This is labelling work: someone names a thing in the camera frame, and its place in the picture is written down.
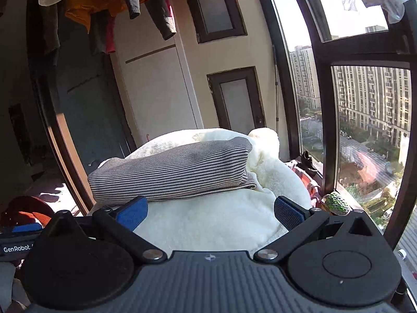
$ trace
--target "door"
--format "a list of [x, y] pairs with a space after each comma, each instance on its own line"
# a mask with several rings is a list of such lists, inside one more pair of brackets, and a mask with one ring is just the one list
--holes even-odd
[[207, 76], [221, 128], [249, 134], [265, 127], [255, 67]]
[[140, 17], [121, 13], [115, 24], [116, 57], [142, 143], [182, 129], [197, 129], [176, 47], [164, 41], [144, 8]]
[[71, 138], [87, 174], [131, 150], [129, 132], [105, 54], [92, 55], [85, 27], [60, 20], [57, 90]]

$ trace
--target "black shoe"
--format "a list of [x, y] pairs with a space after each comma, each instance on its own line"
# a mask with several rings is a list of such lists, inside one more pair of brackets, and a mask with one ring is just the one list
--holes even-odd
[[313, 166], [313, 157], [307, 151], [304, 151], [301, 155], [301, 168], [303, 168], [311, 178], [314, 178], [317, 174], [317, 168]]

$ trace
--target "white fluffy blanket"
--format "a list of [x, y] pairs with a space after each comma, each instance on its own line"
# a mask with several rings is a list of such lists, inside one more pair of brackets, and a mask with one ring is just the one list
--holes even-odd
[[287, 230], [274, 217], [276, 196], [284, 195], [308, 209], [310, 196], [300, 178], [280, 159], [277, 134], [268, 128], [249, 136], [225, 129], [180, 130], [146, 143], [126, 159], [157, 154], [198, 141], [247, 138], [253, 145], [247, 169], [255, 190], [239, 189], [189, 200], [150, 202], [147, 218], [135, 233], [164, 250], [247, 250], [252, 255]]

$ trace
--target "wall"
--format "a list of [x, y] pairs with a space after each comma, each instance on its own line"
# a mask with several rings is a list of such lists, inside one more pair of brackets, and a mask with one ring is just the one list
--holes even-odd
[[[255, 66], [266, 125], [276, 130], [275, 75], [272, 43], [259, 0], [238, 0], [247, 36], [198, 44], [186, 0], [172, 0], [177, 30], [181, 35], [187, 63], [205, 128], [218, 127], [216, 109], [207, 75], [235, 68]], [[289, 156], [284, 104], [279, 92], [280, 157]]]
[[36, 109], [26, 55], [26, 0], [9, 0], [0, 18], [0, 210], [32, 183], [17, 144], [8, 108], [20, 103], [31, 142], [47, 144]]

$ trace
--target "high-rise building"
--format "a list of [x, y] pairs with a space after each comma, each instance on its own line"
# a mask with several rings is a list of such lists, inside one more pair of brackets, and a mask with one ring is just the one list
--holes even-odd
[[336, 66], [334, 71], [339, 118], [400, 147], [410, 133], [410, 71], [364, 66]]
[[382, 30], [387, 30], [387, 28], [385, 28], [383, 26], [378, 26], [378, 25], [365, 27], [366, 33], [380, 32]]
[[310, 46], [296, 46], [289, 53], [297, 97], [307, 103], [310, 109], [320, 109], [320, 93], [316, 64]]

